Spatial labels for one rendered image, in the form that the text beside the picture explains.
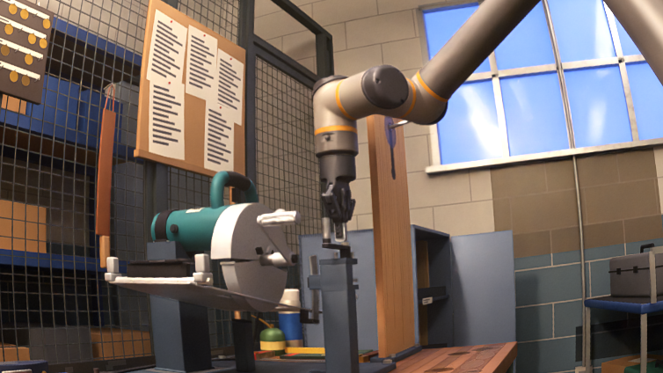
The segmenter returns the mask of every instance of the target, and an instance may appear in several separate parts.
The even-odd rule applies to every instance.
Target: robotic arm
[[[412,79],[383,65],[351,77],[321,79],[313,88],[316,155],[322,200],[335,238],[346,241],[352,219],[358,153],[357,120],[373,114],[432,125],[447,111],[448,99],[539,0],[486,0],[440,52]],[[324,238],[331,225],[324,220]]]

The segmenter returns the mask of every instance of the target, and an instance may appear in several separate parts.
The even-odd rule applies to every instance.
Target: blue shelf
[[[106,269],[99,266],[97,258],[75,255],[48,254],[41,252],[19,252],[0,249],[0,265],[27,266],[55,269],[75,269],[76,271],[92,271],[105,273]],[[120,261],[120,272],[127,272],[127,262]]]
[[[604,296],[601,298],[587,299],[585,301],[585,306],[602,310],[644,315],[646,313],[663,311],[663,296],[659,296],[658,302],[655,304],[650,303],[649,298]]]

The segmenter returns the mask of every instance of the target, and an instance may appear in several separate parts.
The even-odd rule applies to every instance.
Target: teal saw motor
[[[225,206],[225,187],[242,191],[246,203]],[[297,262],[281,226],[299,223],[299,214],[259,203],[251,180],[236,172],[219,172],[212,178],[209,200],[208,208],[157,214],[152,239],[176,241],[187,252],[210,252],[210,259],[220,260],[228,290],[249,296],[236,299],[237,309],[253,309],[251,297],[278,303],[288,277],[284,267]]]

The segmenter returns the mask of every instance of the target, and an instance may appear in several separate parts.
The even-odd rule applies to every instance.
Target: window pane
[[[562,62],[615,57],[602,0],[550,0]]]
[[[500,82],[512,156],[569,148],[557,73]]]
[[[632,140],[617,66],[565,72],[576,148]]]
[[[443,165],[502,156],[492,81],[466,83],[438,123]]]
[[[424,13],[424,24],[426,25],[426,37],[428,39],[428,56],[433,58],[454,33],[465,23],[477,10],[478,4],[464,6],[462,8],[442,8],[437,11]],[[491,64],[486,58],[475,72],[486,72],[491,70]]]
[[[619,19],[615,17],[617,21],[617,33],[619,33],[619,42],[622,44],[622,53],[623,55],[641,55],[640,49],[636,46],[636,43],[630,38],[629,33],[623,28],[622,24],[619,23]]]
[[[663,85],[645,62],[626,65],[640,140],[663,137]]]
[[[550,33],[539,3],[495,50],[498,68],[516,69],[555,63]]]

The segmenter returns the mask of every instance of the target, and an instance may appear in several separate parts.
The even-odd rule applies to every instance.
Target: window sill
[[[485,159],[473,162],[463,162],[451,165],[429,165],[426,168],[426,173],[434,175],[438,173],[458,172],[464,170],[480,170],[485,168],[496,168],[505,165],[520,165],[526,163],[534,163],[548,160],[555,160],[560,158],[568,158],[573,156],[582,156],[594,153],[607,153],[611,151],[620,150],[635,150],[642,148],[653,148],[656,145],[663,145],[663,138],[653,140],[634,141],[628,143],[614,143],[610,145],[591,146],[578,149],[555,150],[545,153],[527,154],[523,156],[515,156],[508,158],[495,158]]]

